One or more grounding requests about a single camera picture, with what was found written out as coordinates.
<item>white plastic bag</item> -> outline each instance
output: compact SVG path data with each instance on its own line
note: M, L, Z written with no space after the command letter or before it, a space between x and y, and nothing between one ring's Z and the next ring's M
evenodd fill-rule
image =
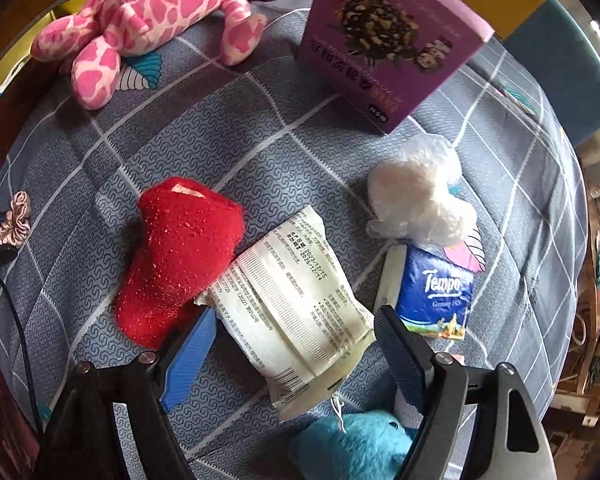
M238 256L198 302L209 299L280 420L331 397L375 340L311 206Z
M411 137L397 159L369 175L369 202L378 219L369 222L367 232L424 246L461 242L477 219L471 204L449 193L448 186L461 176L458 154L448 140L431 134Z

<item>blue tissue packet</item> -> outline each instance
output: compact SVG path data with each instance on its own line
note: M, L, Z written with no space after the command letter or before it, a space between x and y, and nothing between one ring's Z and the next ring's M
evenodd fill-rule
M474 274L415 246L389 249L376 309L390 304L411 332L464 339Z

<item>red sock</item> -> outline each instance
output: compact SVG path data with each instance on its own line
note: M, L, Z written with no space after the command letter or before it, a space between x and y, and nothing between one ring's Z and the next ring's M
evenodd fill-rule
M244 234L242 208L193 180L170 178L142 194L142 244L116 302L133 341L157 349L195 315L185 306L229 266Z

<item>bed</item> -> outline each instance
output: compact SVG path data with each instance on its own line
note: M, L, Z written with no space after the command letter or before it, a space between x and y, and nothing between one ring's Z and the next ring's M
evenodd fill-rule
M142 190L186 176L240 203L247 231L239 251L313 205L356 297L370 308L390 243L365 233L366 176L419 132L456 146L459 195L478 213L486 254L467 338L431 345L473 366L512 362L539 415L546 411L587 240L582 174L547 95L494 39L380 136L319 75L296 64L310 5L254 4L269 25L254 54L232 69L216 62L222 19L209 16L153 55L128 60L125 91L102 110L82 110L60 77L27 118L0 170L0 208L26 190L31 231L2 277L25 327L41 412L53 409L77 362L117 365L142 351L112 317L139 239ZM264 380L221 326L218 332L190 396L170 413L192 470L198 478L299 478L288 442L330 407L278 423ZM20 343L1 293L0 368L30 419ZM390 409L394 393L376 344L339 390L348 413ZM461 474L474 415L467 407L449 479ZM116 416L130 477L141 479L124 405Z

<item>screw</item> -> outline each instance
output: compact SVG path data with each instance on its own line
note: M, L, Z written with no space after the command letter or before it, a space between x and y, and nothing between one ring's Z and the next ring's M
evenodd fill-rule
M454 361L454 359L446 352L438 352L436 354L436 361L438 361L441 365L449 365Z
M500 363L498 365L498 368L500 370L502 370L504 373L506 373L507 375L513 375L514 373L516 373L513 366L511 366L509 363Z
M80 361L77 365L75 365L75 371L79 374L85 374L89 370L91 370L91 363L88 361Z
M151 363L153 363L155 361L155 352L151 352L150 350L147 350L146 352L142 352L140 354L140 357L138 358L138 361L140 361L143 365L150 365Z

